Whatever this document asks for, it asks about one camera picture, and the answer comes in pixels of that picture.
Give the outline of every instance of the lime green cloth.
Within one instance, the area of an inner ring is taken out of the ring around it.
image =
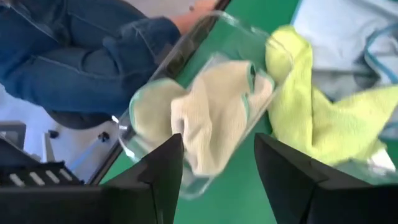
[[[292,26],[272,35],[293,56],[294,66],[269,108],[275,137],[329,165],[347,159],[368,159],[385,148],[378,134],[398,105],[398,85],[362,91],[330,102],[312,83],[312,48]],[[269,74],[284,78],[285,64],[277,51],[266,52]]]

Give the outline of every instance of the denim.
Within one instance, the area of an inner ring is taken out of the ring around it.
[[[118,0],[16,0],[0,6],[0,83],[47,110],[121,115],[179,38]]]

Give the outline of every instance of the beige cloth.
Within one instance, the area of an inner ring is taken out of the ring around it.
[[[185,158],[198,176],[218,175],[274,88],[248,61],[229,61],[201,72],[185,90],[165,78],[141,88],[131,101],[132,126],[156,148],[181,133]]]

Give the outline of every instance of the light blue cloth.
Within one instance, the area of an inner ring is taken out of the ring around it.
[[[312,81],[330,100],[398,85],[398,2],[302,0],[292,24],[311,43]],[[381,137],[398,139],[398,107]]]

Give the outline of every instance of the plastic tray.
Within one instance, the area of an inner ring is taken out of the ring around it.
[[[291,61],[291,56],[277,41],[264,31],[245,24],[225,12],[215,11],[200,20],[196,26],[183,36],[160,64],[150,81],[158,78],[170,77],[176,79],[184,87],[188,87],[200,71],[225,60],[250,60],[257,68],[266,71],[266,48],[278,50],[280,57]],[[286,71],[286,77],[291,71],[292,64]],[[276,83],[270,100],[261,108],[255,122],[248,124],[251,130],[258,119],[264,114],[267,106],[278,93],[282,83]],[[242,142],[249,134],[246,132],[240,139]],[[129,112],[125,112],[119,119],[119,141],[126,154],[133,162],[139,161],[147,154],[143,150],[145,142],[136,135],[131,127]],[[187,161],[184,162],[182,186],[180,195],[184,198],[200,196],[210,185],[214,177],[199,178],[193,175]]]

